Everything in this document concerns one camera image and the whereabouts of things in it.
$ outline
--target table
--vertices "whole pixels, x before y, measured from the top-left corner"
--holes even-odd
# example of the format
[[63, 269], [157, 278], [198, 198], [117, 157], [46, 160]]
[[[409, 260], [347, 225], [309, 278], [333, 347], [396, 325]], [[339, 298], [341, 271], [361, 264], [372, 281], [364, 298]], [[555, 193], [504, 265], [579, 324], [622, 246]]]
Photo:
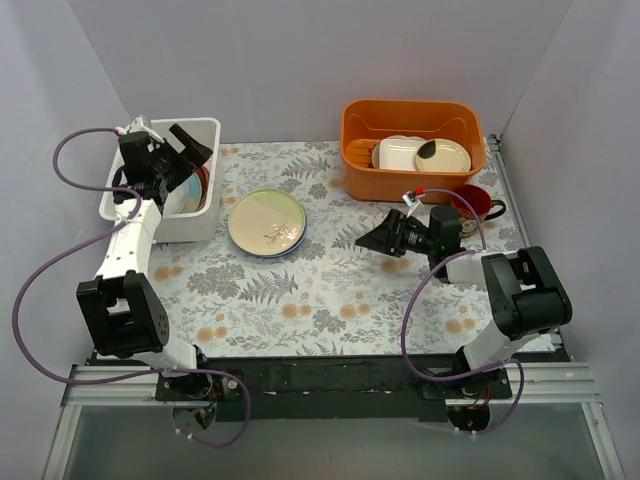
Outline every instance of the table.
[[[392, 355], [400, 353], [405, 306], [428, 273], [426, 257], [396, 259], [355, 247], [377, 226], [390, 203], [358, 202], [343, 187], [338, 142], [224, 145], [224, 178], [215, 237], [208, 242], [153, 248], [151, 283], [167, 309], [172, 332], [208, 357]], [[495, 159], [472, 183], [505, 199]], [[276, 259], [246, 254], [233, 244], [227, 218], [243, 195], [263, 187], [293, 194], [306, 209], [307, 236]], [[418, 210], [427, 222], [429, 208]], [[485, 224], [489, 250], [514, 250], [523, 237], [513, 212]], [[478, 236], [463, 241], [479, 248]], [[489, 322], [485, 290], [428, 285], [412, 314], [410, 353], [453, 353]], [[548, 336], [525, 351], [553, 351]]]

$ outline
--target floral tablecloth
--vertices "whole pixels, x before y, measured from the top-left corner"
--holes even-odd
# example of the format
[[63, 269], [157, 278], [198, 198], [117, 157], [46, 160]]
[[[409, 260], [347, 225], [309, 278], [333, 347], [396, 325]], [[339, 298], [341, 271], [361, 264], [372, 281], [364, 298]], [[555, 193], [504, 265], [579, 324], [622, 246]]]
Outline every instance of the floral tablecloth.
[[[172, 332], [209, 357], [400, 353], [405, 306], [429, 268], [423, 256], [396, 259], [355, 247], [391, 207], [353, 200], [343, 187], [338, 142], [225, 145], [222, 199], [215, 238], [154, 247], [151, 282]], [[473, 183], [504, 199], [495, 161]], [[233, 244], [227, 218], [243, 195], [263, 187], [293, 194], [306, 209], [308, 231], [293, 253], [248, 255]], [[416, 212], [428, 221], [429, 209]], [[522, 246], [511, 212], [485, 225], [490, 250]], [[479, 238], [465, 240], [479, 247]], [[491, 318], [486, 291], [428, 285], [414, 308], [412, 353], [453, 353]], [[548, 337], [527, 351], [549, 351]]]

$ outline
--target orange plastic container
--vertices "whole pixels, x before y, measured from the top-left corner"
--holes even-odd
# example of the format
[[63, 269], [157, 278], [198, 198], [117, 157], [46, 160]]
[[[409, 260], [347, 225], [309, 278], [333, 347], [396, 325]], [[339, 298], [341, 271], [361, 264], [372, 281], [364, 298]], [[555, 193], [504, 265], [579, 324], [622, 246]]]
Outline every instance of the orange plastic container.
[[[469, 152], [471, 170], [427, 173], [373, 168], [374, 147], [391, 135], [453, 140]], [[453, 190], [467, 183], [487, 161], [478, 117], [469, 107], [453, 102], [357, 100], [342, 113], [340, 153], [345, 164], [345, 188], [353, 198], [364, 201], [401, 202], [405, 192], [418, 187]], [[446, 194], [423, 199], [426, 203], [448, 200]]]

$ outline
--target black handle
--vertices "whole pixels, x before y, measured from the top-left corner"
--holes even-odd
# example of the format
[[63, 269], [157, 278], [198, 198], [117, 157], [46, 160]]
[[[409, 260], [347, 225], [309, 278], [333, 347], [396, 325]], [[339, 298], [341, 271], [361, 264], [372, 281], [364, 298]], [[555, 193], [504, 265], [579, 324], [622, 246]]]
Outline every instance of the black handle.
[[489, 215], [487, 215], [484, 219], [486, 220], [493, 220], [494, 218], [498, 218], [500, 215], [504, 215], [504, 213], [507, 211], [507, 204], [504, 203], [502, 200], [491, 200], [491, 208], [495, 207], [496, 205], [500, 207], [500, 209], [497, 212], [493, 212], [490, 213]]

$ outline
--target white wall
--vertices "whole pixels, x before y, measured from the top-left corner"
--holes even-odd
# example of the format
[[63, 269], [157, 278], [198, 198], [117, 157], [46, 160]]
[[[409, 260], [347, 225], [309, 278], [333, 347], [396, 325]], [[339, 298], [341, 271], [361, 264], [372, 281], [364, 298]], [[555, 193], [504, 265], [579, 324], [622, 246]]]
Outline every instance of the white wall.
[[[63, 386], [37, 373], [15, 346], [13, 298], [37, 266], [107, 226], [95, 195], [55, 177], [56, 143], [82, 127], [122, 125], [128, 116], [64, 0], [1, 1], [0, 30], [0, 478], [35, 479], [51, 447]], [[61, 166], [70, 177], [104, 182], [117, 144], [101, 135], [70, 144]], [[25, 339], [57, 373], [90, 353], [75, 289], [93, 276], [103, 253], [96, 247], [63, 261], [27, 294]]]
[[628, 478], [640, 478], [640, 3], [576, 0], [504, 135], [525, 222], [575, 311]]
[[361, 97], [457, 100], [502, 132], [571, 0], [69, 0], [130, 114], [225, 141], [339, 138]]

